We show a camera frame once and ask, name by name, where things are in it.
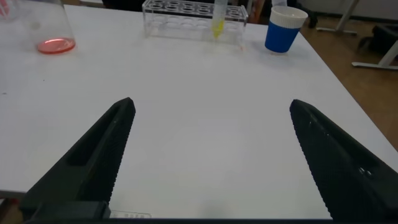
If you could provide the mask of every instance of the glass beaker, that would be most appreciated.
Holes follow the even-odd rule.
[[[0,0],[0,19],[15,19],[19,13],[17,0]]]
[[[76,46],[61,0],[21,0],[21,9],[21,20],[40,53],[60,54]]]

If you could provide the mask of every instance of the table leg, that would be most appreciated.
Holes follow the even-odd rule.
[[[248,12],[248,15],[250,15],[252,7],[253,7],[253,0],[249,0],[248,1],[248,7],[246,8],[247,9],[246,11]]]
[[[398,40],[394,43],[394,45],[390,48],[390,50],[386,53],[386,55],[380,60],[378,64],[353,62],[352,65],[354,67],[361,67],[361,68],[381,68],[389,70],[398,70],[398,66],[390,66],[391,62],[395,59],[397,55],[398,55]]]
[[[359,2],[359,0],[351,1],[351,4],[349,5],[347,11],[343,14],[343,17],[340,19],[336,29],[318,27],[317,31],[343,32],[346,34],[356,35],[356,31],[344,30],[344,27],[345,27],[349,17],[352,15],[352,13],[355,9],[355,6],[358,4],[358,2]]]

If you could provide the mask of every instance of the white table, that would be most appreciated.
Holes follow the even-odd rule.
[[[117,100],[134,119],[110,202],[156,218],[329,218],[297,141],[293,99],[394,170],[398,153],[299,34],[285,55],[144,38],[142,15],[65,6],[78,48],[38,54],[0,24],[0,190],[28,191]]]

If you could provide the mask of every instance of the red liquid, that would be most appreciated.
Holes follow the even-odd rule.
[[[37,50],[43,54],[60,54],[73,49],[75,46],[75,40],[61,37],[39,43]]]

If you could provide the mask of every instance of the clear glass container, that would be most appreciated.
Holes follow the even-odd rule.
[[[60,0],[21,0],[20,17],[40,53],[60,54],[76,46]]]
[[[17,0],[0,0],[0,20],[12,20],[19,14]]]
[[[214,4],[180,0],[146,0],[142,5],[147,37],[205,40],[242,47],[248,21],[244,6],[227,6],[222,29],[212,28]]]

